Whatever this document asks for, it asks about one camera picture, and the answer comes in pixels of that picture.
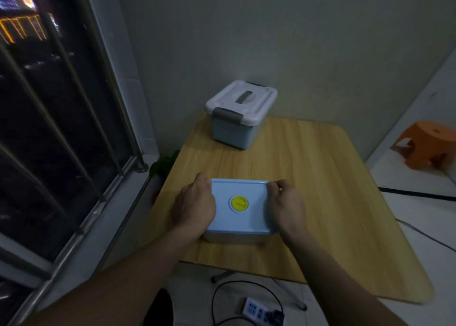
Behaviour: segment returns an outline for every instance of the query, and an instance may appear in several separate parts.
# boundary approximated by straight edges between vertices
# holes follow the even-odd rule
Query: light blue plastic box
[[[265,243],[277,232],[268,208],[267,181],[212,179],[212,194],[217,213],[203,238],[209,242]],[[236,211],[231,201],[236,196],[248,200],[248,207]]]
[[[206,103],[214,139],[249,148],[276,98],[275,88],[233,81]]]

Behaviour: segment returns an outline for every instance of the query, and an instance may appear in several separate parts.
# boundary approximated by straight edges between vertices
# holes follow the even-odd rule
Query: window
[[[0,259],[43,283],[92,211],[144,167],[79,8],[0,0]],[[36,287],[0,276],[2,326]]]

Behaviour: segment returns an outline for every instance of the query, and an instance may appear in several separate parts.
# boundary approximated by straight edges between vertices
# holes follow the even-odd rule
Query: wooden table
[[[143,244],[168,229],[174,197],[200,171],[210,178],[288,179],[305,200],[311,234],[364,288],[396,300],[432,299],[425,270],[342,128],[268,117],[254,144],[239,150],[214,141],[205,116],[163,185]],[[183,261],[305,283],[278,235],[265,245],[199,240]]]

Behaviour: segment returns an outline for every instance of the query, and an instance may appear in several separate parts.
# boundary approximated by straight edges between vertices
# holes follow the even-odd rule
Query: plastic stool
[[[456,130],[432,121],[419,121],[407,128],[396,140],[409,138],[412,153],[405,160],[411,169],[425,167],[431,161],[437,168],[449,164],[456,150]]]

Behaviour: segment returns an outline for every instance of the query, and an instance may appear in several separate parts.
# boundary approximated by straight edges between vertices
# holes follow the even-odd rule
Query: power strip
[[[269,308],[259,304],[250,297],[246,298],[242,315],[253,321],[256,325],[273,326],[266,317],[267,312],[269,312]],[[287,326],[286,320],[284,320],[283,326]]]

